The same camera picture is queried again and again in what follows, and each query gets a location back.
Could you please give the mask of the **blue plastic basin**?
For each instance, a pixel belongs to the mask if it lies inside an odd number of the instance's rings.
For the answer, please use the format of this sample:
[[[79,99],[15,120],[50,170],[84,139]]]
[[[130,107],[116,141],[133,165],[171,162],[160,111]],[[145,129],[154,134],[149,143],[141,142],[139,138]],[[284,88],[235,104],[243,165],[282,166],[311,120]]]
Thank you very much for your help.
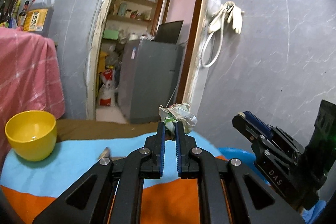
[[[244,163],[251,170],[253,170],[254,173],[256,173],[267,185],[270,185],[270,183],[265,179],[261,172],[255,167],[254,163],[256,160],[256,156],[254,155],[254,153],[231,147],[220,147],[218,148],[218,150],[228,160],[232,158],[240,159],[242,163]]]

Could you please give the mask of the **yellow plastic bowl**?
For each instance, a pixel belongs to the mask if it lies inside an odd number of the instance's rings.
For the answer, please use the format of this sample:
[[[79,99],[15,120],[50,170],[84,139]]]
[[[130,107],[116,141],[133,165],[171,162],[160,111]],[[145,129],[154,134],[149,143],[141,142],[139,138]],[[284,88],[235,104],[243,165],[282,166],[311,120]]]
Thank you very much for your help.
[[[41,161],[51,155],[56,145],[56,118],[46,111],[24,111],[8,120],[5,134],[18,156],[27,161]]]

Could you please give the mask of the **white rubber gloves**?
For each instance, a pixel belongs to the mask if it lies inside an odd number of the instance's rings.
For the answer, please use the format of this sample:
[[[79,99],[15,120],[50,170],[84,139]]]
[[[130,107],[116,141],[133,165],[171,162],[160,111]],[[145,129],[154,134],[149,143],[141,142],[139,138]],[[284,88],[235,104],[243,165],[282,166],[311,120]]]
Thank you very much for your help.
[[[244,11],[240,7],[236,6],[235,2],[227,1],[224,5],[221,5],[218,12],[215,13],[214,18],[209,24],[208,33],[217,32],[224,28],[224,22],[232,24],[232,29],[237,34],[241,34],[243,26],[243,14]]]

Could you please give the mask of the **green box on shelf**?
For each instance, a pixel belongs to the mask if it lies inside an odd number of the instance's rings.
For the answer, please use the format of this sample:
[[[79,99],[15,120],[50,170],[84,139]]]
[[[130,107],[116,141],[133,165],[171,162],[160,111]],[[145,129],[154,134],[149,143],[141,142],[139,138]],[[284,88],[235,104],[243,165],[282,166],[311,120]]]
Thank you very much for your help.
[[[102,38],[108,40],[118,40],[118,35],[118,30],[104,30]]]

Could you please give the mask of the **brown cloth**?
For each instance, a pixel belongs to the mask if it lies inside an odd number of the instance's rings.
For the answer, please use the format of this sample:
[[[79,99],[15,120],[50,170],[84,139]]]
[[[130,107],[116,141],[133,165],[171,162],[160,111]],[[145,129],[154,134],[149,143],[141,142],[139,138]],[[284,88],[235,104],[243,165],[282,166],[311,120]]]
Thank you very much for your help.
[[[134,138],[157,131],[158,122],[144,124],[120,124],[92,120],[59,119],[57,143],[67,140],[95,140]]]

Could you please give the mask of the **large oil jug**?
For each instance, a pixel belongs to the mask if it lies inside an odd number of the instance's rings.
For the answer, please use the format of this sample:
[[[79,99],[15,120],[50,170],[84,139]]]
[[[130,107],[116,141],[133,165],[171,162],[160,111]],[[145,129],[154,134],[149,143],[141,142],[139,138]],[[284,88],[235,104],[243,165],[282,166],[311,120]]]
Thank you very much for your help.
[[[54,4],[55,0],[35,0],[27,10],[23,31],[47,37],[54,13]]]

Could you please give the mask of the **orange cloth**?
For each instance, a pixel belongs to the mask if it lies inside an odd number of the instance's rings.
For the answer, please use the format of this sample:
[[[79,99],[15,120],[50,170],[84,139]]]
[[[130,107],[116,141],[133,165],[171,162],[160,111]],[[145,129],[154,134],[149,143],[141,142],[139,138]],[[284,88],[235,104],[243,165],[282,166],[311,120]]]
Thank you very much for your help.
[[[34,218],[49,206],[56,197],[34,196],[1,186],[5,197],[24,223]],[[141,204],[141,223],[200,223],[199,201],[196,198],[147,199],[144,190]]]

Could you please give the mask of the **light blue cloth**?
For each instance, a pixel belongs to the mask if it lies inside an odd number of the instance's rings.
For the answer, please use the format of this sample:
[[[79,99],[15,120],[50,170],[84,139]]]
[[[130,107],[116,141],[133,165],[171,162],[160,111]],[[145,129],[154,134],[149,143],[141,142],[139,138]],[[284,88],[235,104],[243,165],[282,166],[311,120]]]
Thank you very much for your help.
[[[104,148],[110,148],[114,157],[126,157],[143,147],[148,137],[150,134],[134,138],[62,141],[56,144],[48,158],[37,162],[24,160],[11,150],[3,165],[1,186],[34,196],[58,197],[97,162]],[[144,181],[147,199],[197,197],[197,181],[180,179],[176,160],[175,142],[169,140],[165,143],[162,178]]]

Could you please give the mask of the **red white sack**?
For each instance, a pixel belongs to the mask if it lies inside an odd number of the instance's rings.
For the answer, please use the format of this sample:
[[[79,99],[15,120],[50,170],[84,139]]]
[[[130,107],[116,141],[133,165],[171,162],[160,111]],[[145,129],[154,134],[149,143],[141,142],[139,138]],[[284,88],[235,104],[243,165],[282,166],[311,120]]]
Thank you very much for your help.
[[[114,84],[114,70],[106,69],[101,73],[100,79],[102,86],[98,91],[98,104],[100,106],[114,106],[115,105],[115,84]]]

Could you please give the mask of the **pink checked cloth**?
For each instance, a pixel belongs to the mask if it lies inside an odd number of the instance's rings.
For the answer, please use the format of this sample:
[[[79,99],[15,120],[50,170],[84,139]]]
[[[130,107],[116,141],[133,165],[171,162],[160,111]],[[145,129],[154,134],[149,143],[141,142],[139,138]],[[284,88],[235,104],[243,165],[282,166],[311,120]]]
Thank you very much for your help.
[[[1,28],[1,157],[10,149],[5,124],[26,110],[57,119],[65,100],[54,42],[37,34]]]

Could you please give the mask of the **black monitor screen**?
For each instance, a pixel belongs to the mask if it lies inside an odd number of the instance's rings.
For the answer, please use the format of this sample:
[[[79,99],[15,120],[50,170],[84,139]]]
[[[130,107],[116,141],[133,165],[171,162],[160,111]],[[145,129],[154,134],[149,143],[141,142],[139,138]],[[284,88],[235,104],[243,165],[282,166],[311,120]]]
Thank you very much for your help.
[[[155,42],[176,44],[183,26],[183,20],[159,25],[154,36]]]

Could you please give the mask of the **wooden shelf unit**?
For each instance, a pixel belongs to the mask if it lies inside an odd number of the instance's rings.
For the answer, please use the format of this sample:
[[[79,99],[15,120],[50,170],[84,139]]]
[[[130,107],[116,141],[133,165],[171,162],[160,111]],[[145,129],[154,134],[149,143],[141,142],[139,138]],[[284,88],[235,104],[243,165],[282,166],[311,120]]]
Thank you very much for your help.
[[[163,0],[112,0],[105,28],[118,35],[151,34],[158,27]]]

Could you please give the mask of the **brown root piece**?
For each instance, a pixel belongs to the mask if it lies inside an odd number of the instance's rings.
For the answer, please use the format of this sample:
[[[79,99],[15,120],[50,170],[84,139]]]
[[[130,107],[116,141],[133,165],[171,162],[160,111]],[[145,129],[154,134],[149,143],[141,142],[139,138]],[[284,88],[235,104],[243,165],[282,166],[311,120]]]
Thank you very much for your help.
[[[106,147],[102,153],[100,153],[100,156],[98,157],[98,160],[101,160],[103,158],[110,158],[110,148]]]

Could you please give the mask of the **grey refrigerator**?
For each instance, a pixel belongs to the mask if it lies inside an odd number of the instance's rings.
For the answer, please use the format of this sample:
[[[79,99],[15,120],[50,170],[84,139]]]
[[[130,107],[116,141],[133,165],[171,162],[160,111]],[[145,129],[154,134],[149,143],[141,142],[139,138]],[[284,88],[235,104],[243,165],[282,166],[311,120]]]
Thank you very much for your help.
[[[183,49],[177,44],[132,40],[126,43],[118,85],[118,106],[130,123],[159,120],[177,86]]]

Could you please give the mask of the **white green wrapper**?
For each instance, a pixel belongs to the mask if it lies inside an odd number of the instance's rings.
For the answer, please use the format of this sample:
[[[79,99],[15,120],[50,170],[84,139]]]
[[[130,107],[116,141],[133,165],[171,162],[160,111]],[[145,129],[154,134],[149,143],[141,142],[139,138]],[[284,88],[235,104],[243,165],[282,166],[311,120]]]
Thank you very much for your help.
[[[185,134],[189,134],[198,122],[187,103],[175,103],[170,107],[159,106],[159,116],[165,127],[173,134],[178,122],[182,122]]]

